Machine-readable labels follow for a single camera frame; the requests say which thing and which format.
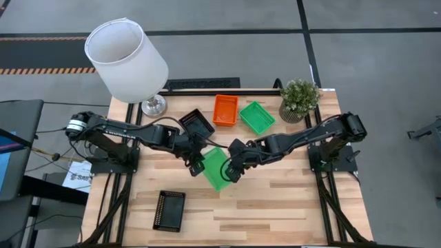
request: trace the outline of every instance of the green plastic tray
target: green plastic tray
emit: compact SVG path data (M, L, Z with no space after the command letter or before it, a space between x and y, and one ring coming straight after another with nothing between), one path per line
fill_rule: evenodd
M250 103L246 108L241 110L239 114L242 121L257 133L257 135L263 134L276 122L274 117L256 101Z
M205 166L204 175L217 192L231 183L223 180L219 173L225 160L227 160L225 153L219 147L216 147L206 153L204 155L204 160L202 161ZM223 173L227 169L228 164L229 162L224 166Z

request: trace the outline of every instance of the silver lamp base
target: silver lamp base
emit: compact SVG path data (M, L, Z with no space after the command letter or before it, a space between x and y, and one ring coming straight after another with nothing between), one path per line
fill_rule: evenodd
M156 94L152 98L143 101L141 108L148 117L157 118L162 116L167 110L167 102L163 96Z

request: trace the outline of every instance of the white lampshade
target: white lampshade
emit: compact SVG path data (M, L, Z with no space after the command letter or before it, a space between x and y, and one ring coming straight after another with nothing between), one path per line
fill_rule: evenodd
M167 81L166 62L142 27L129 19L100 25L89 35L84 49L110 93L120 101L150 99Z

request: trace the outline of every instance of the gray floor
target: gray floor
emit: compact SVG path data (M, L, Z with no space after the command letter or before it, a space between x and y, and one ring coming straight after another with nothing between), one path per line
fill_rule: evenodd
M441 3L431 0L304 0L310 28L427 28L441 26ZM11 0L0 33L89 32L127 17L145 30L300 28L294 0ZM337 89L343 111L359 114L368 137L354 146L362 193L376 241L439 247L440 150L431 137L410 141L406 131L441 114L441 33L313 34L323 87ZM170 78L239 76L243 87L270 87L276 77L311 80L301 34L152 37L170 67ZM0 76L0 99L108 104L96 74ZM45 105L40 130L60 128L83 110L107 108ZM63 152L63 134L41 135L36 147ZM28 169L43 161L32 156ZM32 173L61 172L46 167ZM71 245L78 229L49 230L37 247ZM57 238L53 244L45 240Z

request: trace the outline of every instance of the orange plastic tray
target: orange plastic tray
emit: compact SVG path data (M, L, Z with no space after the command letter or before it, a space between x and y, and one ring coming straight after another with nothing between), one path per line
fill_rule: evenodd
M236 124L239 98L237 96L216 95L213 123L232 127Z

